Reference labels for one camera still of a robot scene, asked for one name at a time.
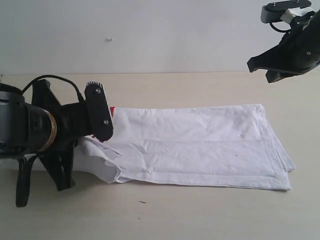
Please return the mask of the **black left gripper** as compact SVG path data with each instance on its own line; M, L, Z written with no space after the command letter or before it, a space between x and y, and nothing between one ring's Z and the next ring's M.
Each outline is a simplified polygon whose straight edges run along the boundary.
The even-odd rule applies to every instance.
M41 79L32 84L31 104L24 106L23 154L40 154L40 162L58 191L75 185L73 142L93 133L85 102L61 105L51 84Z

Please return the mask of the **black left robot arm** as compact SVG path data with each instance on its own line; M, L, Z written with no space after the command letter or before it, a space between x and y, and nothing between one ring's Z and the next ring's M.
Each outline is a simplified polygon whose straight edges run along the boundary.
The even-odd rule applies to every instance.
M62 105L50 88L49 78L64 81L75 89L78 101ZM74 151L78 139L91 133L86 102L70 80L41 75L24 89L0 85L0 157L22 164L19 180L30 183L34 154L53 179L59 191L75 185Z

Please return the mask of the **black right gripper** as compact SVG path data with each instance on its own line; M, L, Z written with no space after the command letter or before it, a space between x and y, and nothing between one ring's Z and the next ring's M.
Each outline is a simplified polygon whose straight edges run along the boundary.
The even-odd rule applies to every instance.
M315 14L308 21L291 23L291 32L279 46L251 57L248 70L267 70L269 84L298 76L320 65L320 16Z

